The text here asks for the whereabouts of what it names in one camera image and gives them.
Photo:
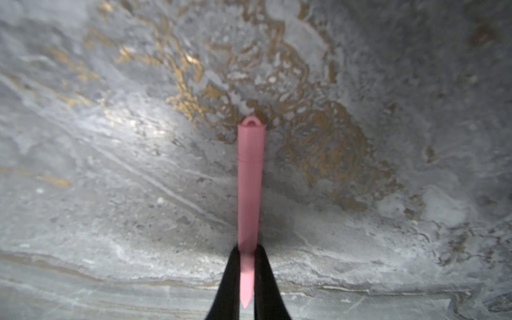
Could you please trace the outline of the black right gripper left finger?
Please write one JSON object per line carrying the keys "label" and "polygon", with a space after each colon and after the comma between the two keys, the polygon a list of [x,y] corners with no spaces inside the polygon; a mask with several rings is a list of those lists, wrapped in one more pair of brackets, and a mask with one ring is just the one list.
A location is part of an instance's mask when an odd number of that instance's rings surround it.
{"label": "black right gripper left finger", "polygon": [[205,320],[239,320],[240,252],[232,249],[213,304]]}

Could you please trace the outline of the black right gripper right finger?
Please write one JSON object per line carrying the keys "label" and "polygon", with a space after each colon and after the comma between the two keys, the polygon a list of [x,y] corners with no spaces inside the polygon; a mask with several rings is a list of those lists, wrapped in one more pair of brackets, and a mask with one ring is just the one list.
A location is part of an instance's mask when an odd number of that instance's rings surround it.
{"label": "black right gripper right finger", "polygon": [[255,251],[254,295],[256,320],[291,320],[262,245]]}

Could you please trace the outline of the pink stylus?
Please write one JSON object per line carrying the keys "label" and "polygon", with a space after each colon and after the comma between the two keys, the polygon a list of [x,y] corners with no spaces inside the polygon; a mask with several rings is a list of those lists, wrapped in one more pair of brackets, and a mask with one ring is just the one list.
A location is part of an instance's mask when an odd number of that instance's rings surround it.
{"label": "pink stylus", "polygon": [[239,298],[247,308],[255,283],[255,251],[258,244],[265,125],[258,117],[246,117],[237,128],[237,245],[241,257]]}

